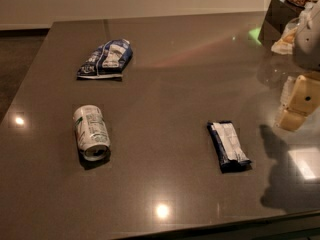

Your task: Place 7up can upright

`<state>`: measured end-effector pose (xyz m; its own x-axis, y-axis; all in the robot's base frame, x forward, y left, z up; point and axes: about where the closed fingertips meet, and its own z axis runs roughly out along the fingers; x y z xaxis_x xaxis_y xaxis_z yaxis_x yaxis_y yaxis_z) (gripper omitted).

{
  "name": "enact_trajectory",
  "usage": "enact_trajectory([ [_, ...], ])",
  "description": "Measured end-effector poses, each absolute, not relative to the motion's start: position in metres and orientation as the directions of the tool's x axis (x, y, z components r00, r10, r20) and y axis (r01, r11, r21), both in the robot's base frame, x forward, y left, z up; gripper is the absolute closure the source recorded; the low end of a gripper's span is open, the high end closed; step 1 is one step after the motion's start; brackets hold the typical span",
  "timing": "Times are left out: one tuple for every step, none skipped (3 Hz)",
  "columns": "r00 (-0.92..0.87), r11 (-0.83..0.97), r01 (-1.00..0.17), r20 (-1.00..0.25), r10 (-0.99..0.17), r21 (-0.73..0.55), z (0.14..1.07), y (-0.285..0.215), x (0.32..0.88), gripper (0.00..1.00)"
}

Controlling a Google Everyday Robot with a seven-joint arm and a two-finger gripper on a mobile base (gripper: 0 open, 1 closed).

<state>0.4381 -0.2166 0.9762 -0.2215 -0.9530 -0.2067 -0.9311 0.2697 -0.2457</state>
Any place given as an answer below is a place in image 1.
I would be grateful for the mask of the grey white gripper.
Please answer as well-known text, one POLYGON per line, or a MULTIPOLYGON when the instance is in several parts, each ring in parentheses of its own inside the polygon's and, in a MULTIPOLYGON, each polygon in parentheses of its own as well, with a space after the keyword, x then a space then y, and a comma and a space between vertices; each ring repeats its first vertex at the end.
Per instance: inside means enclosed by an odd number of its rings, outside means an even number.
MULTIPOLYGON (((320 70, 320 2, 309 3, 299 15, 293 56, 300 67, 320 70)), ((287 107, 291 111, 280 109, 275 117, 275 125, 287 131, 296 131, 306 121, 304 115, 312 114, 319 106, 320 81, 300 75, 289 96, 287 107)))

